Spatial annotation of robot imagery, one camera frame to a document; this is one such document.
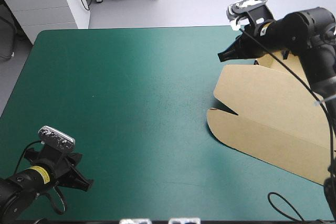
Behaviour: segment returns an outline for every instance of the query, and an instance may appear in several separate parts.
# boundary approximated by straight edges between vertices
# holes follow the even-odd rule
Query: flattened cardboard
[[[238,116],[210,109],[210,130],[232,148],[323,184],[330,162],[326,117],[302,84],[266,57],[260,66],[223,68],[214,96]],[[285,63],[304,77],[297,57]]]

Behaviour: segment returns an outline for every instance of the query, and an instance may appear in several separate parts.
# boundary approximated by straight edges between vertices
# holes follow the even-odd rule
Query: cardboard box
[[[304,78],[298,57],[290,55],[284,62]],[[210,130],[234,149],[323,184],[330,165],[329,127],[323,110],[271,56],[258,63],[223,68],[214,96],[238,115],[209,109]]]

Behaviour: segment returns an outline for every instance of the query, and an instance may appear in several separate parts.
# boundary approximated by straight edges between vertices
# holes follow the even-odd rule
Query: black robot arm
[[[274,20],[266,1],[242,0],[229,5],[227,17],[234,30],[240,29],[239,21],[242,19],[248,19],[249,24],[244,27],[243,34],[218,54],[220,61],[262,57],[266,51],[257,44],[259,42],[269,52],[283,51],[284,58],[289,52],[298,56],[311,90],[324,99],[335,95],[336,31],[333,14],[317,7]],[[335,131],[336,102],[330,100],[325,104],[329,122]],[[324,194],[336,220],[336,168],[331,165],[329,171],[332,171],[331,178],[324,183]]]
[[[76,169],[82,155],[71,153],[75,139],[48,126],[42,127],[38,135],[44,145],[41,151],[31,148],[25,152],[32,166],[7,179],[0,178],[1,224],[12,223],[40,195],[50,197],[48,191],[52,188],[57,192],[57,186],[87,191],[93,183]]]

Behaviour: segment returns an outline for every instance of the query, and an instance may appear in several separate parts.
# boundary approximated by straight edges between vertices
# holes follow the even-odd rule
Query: metal bracket
[[[240,0],[228,6],[226,16],[233,30],[240,29],[240,21],[248,19],[253,29],[267,20],[274,20],[266,6],[267,0]]]

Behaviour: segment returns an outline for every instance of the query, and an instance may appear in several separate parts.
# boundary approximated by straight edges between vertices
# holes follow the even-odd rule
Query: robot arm
[[[87,191],[92,186],[93,180],[85,179],[76,169],[82,155],[71,153],[75,139],[48,126],[42,127],[38,135],[44,147],[40,152],[31,148],[25,153],[32,166],[7,179],[0,178],[1,224],[12,223],[38,196],[48,195],[52,188]]]

